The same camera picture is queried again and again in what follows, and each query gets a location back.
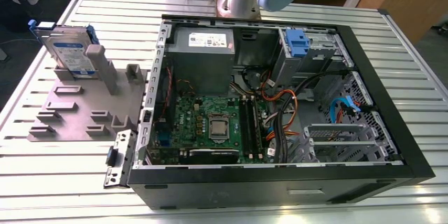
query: power supply label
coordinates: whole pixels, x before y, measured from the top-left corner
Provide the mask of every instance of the power supply label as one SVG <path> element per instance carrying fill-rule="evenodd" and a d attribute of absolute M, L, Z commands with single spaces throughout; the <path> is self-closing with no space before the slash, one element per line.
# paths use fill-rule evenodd
<path fill-rule="evenodd" d="M 188 36 L 190 47 L 227 47 L 226 34 L 191 33 Z"/>

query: ram slot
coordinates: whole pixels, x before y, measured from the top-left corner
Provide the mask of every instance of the ram slot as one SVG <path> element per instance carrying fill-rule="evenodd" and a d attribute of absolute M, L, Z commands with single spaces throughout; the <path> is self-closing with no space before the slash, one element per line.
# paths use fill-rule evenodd
<path fill-rule="evenodd" d="M 240 99 L 240 130 L 242 130 L 242 141 L 243 141 L 243 153 L 244 156 L 250 156 L 251 153 L 251 144 L 250 144 L 250 132 L 247 125 L 247 110 L 246 110 L 246 100 Z"/>
<path fill-rule="evenodd" d="M 255 129 L 256 129 L 256 139 L 255 139 L 255 142 L 258 143 L 258 153 L 262 153 L 262 149 L 263 149 L 263 146 L 262 146 L 262 129 L 260 129 L 260 118 L 259 118 L 259 104 L 258 104 L 258 100 L 256 98 L 252 98 L 252 101 L 254 101 L 254 117 L 255 117 Z"/>
<path fill-rule="evenodd" d="M 256 129 L 256 113 L 254 102 L 251 100 L 247 101 L 247 118 L 248 118 L 248 129 L 250 129 L 250 139 L 251 139 L 251 153 L 252 155 L 259 154 L 259 146 L 258 146 L 258 129 Z"/>

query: blue latch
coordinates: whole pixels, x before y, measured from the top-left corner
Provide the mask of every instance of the blue latch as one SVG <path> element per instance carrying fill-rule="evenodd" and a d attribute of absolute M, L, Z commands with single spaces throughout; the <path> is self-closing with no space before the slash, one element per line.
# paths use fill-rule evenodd
<path fill-rule="evenodd" d="M 302 29 L 287 29 L 287 42 L 291 48 L 291 56 L 306 57 L 310 50 L 310 39 Z"/>
<path fill-rule="evenodd" d="M 96 37 L 94 26 L 91 26 L 91 25 L 87 26 L 87 33 L 91 37 L 92 43 L 99 45 L 100 41 L 99 41 L 99 38 Z"/>

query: green motherboard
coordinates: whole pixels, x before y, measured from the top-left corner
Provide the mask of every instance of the green motherboard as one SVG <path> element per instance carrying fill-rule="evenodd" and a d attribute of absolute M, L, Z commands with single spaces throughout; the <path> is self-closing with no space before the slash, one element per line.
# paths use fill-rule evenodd
<path fill-rule="evenodd" d="M 238 163 L 264 163 L 264 133 L 256 124 L 266 107 L 255 99 L 178 97 L 174 130 L 156 150 L 160 163 L 178 164 L 179 153 L 199 148 L 238 150 Z"/>

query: black cable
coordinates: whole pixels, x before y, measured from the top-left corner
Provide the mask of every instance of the black cable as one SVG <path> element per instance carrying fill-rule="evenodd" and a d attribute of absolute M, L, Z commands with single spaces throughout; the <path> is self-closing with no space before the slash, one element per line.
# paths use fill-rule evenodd
<path fill-rule="evenodd" d="M 344 70 L 338 70 L 338 71 L 327 71 L 327 72 L 320 72 L 320 73 L 316 73 L 314 74 L 312 76 L 310 76 L 307 79 L 304 79 L 302 81 L 302 83 L 298 85 L 296 89 L 295 89 L 295 94 L 296 94 L 296 97 L 299 95 L 299 93 L 307 88 L 307 86 L 318 79 L 318 78 L 322 78 L 327 75 L 331 75 L 331 74 L 338 74 L 338 75 L 346 75 L 351 72 L 351 70 L 348 69 L 344 69 Z M 283 103 L 283 106 L 278 112 L 278 115 L 276 115 L 276 123 L 274 124 L 274 130 L 275 130 L 275 137 L 276 137 L 276 141 L 279 141 L 280 145 L 282 145 L 282 149 L 283 149 L 283 152 L 284 152 L 284 158 L 283 158 L 283 162 L 287 163 L 288 161 L 288 157 L 287 157 L 287 152 L 288 152 L 288 143 L 287 143 L 287 137 L 286 137 L 286 133 L 284 133 L 284 130 L 283 130 L 283 114 L 284 114 L 284 111 L 286 109 L 288 108 L 288 104 L 292 102 L 292 96 L 288 97 L 288 99 L 284 101 Z"/>
<path fill-rule="evenodd" d="M 251 96 L 236 82 L 231 82 L 231 84 L 235 85 L 232 88 L 239 89 L 248 97 Z"/>
<path fill-rule="evenodd" d="M 260 70 L 260 69 L 267 69 L 267 67 L 264 66 L 247 66 L 243 71 L 242 71 L 242 78 L 243 78 L 243 81 L 244 81 L 244 84 L 247 85 L 247 87 L 250 88 L 250 90 L 254 92 L 255 96 L 256 97 L 262 97 L 262 95 L 258 93 L 258 91 L 262 91 L 262 84 L 264 83 L 264 81 L 260 80 L 260 87 L 258 89 L 255 89 L 247 79 L 247 71 L 248 70 Z"/>
<path fill-rule="evenodd" d="M 278 124 L 278 117 L 274 118 L 274 126 Z M 282 143 L 279 136 L 278 128 L 274 127 L 274 134 L 275 134 L 275 154 L 274 154 L 274 162 L 280 163 L 280 152 L 282 152 Z"/>

